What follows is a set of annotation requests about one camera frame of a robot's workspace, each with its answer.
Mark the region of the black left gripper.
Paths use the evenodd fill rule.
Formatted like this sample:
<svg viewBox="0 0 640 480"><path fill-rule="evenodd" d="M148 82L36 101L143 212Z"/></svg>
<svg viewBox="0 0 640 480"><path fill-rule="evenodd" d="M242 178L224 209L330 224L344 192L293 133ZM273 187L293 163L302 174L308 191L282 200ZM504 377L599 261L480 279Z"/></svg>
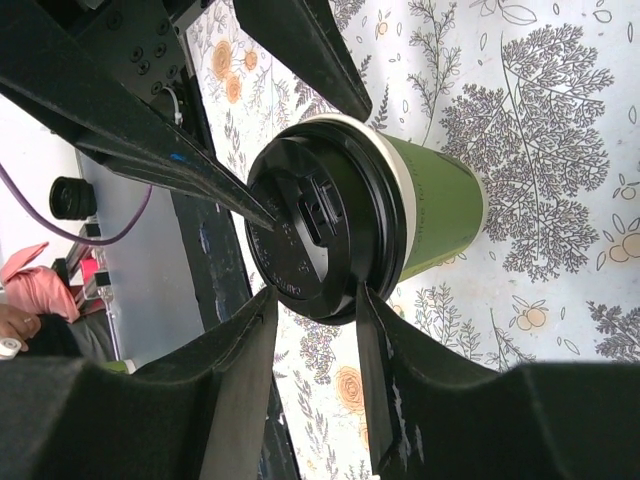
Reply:
<svg viewBox="0 0 640 480"><path fill-rule="evenodd" d="M272 229L275 217L247 186L154 110L186 120L202 112L186 31L210 5L51 1L57 23L35 1L4 1L1 93L112 172Z"/></svg>

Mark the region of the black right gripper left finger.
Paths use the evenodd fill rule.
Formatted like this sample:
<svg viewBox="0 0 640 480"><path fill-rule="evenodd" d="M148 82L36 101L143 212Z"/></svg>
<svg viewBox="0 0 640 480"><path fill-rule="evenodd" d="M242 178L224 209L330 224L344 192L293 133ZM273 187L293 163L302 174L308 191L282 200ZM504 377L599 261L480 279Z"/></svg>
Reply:
<svg viewBox="0 0 640 480"><path fill-rule="evenodd" d="M131 374L85 358L3 362L2 477L256 478L277 322L267 287Z"/></svg>

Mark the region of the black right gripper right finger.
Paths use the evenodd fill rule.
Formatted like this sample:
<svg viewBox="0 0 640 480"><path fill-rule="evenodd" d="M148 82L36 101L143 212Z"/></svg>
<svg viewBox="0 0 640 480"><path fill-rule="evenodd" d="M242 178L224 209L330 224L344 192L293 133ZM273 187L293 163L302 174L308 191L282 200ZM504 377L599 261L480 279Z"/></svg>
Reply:
<svg viewBox="0 0 640 480"><path fill-rule="evenodd" d="M356 307L368 441L382 479L635 479L639 368L449 350L367 287Z"/></svg>

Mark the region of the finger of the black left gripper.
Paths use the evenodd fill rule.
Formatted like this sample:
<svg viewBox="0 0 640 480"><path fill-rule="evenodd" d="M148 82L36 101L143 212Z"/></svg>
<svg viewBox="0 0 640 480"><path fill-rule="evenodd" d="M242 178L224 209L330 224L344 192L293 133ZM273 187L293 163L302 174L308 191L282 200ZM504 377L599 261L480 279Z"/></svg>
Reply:
<svg viewBox="0 0 640 480"><path fill-rule="evenodd" d="M234 3L241 29L340 112L365 121L373 104L327 1Z"/></svg>

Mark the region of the black coffee cup lid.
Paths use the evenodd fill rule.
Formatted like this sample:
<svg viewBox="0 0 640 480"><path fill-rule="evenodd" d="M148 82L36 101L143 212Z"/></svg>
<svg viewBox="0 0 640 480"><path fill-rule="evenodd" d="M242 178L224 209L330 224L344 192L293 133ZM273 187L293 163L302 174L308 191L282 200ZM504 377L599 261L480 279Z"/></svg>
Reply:
<svg viewBox="0 0 640 480"><path fill-rule="evenodd" d="M276 217L246 223L264 282L293 313L352 322L360 284L387 298L409 253L409 226L391 152L362 122L323 114L280 132L256 157L247 185Z"/></svg>

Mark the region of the green paper coffee cup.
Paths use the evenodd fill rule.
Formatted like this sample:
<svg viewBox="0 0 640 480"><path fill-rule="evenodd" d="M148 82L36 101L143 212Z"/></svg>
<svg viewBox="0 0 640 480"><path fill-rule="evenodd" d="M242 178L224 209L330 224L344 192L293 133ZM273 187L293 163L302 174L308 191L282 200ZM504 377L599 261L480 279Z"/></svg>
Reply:
<svg viewBox="0 0 640 480"><path fill-rule="evenodd" d="M461 161L376 132L343 114L325 113L308 121L362 135L390 170L407 220L400 281L458 256L475 241L486 220L486 192L478 176Z"/></svg>

